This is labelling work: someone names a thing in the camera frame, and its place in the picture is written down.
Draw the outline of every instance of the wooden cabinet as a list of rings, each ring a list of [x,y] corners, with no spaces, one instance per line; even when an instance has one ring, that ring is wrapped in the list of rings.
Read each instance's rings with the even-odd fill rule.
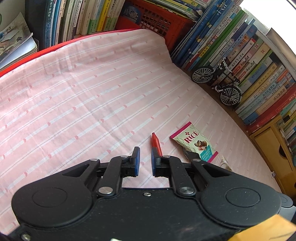
[[[276,123],[281,119],[278,115],[265,126],[250,135],[271,171],[282,192],[296,198],[296,169],[293,166],[291,153]]]

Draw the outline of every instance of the pink bedsheet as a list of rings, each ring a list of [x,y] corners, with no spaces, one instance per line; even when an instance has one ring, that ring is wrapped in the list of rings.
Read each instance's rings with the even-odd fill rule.
[[[280,191],[255,147],[230,116],[172,64],[149,30],[90,37],[0,78],[0,231],[18,224],[14,192],[90,158],[107,162],[141,148],[140,173],[125,187],[167,187],[154,178],[150,136],[163,154],[186,161],[169,136],[191,121],[234,172]]]

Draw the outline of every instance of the candy wrapper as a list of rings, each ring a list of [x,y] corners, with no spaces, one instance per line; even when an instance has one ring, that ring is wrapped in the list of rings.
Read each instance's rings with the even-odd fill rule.
[[[188,122],[172,134],[170,138],[183,146],[187,151],[198,153],[204,161],[211,162],[218,154],[210,141],[191,122]]]

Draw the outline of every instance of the red plastic basket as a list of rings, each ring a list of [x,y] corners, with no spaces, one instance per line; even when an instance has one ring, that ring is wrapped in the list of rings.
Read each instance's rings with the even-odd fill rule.
[[[141,21],[137,25],[123,16],[119,16],[115,29],[140,28],[150,29],[165,38],[168,51],[184,38],[194,21],[179,16],[164,8],[143,0],[129,0],[141,12]]]

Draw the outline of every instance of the red crayon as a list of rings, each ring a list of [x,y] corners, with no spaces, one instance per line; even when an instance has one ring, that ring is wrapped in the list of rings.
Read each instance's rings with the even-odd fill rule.
[[[161,151],[160,144],[159,144],[159,139],[157,138],[154,132],[152,133],[151,143],[152,143],[152,147],[156,147],[158,154],[160,156],[163,156],[163,153]]]

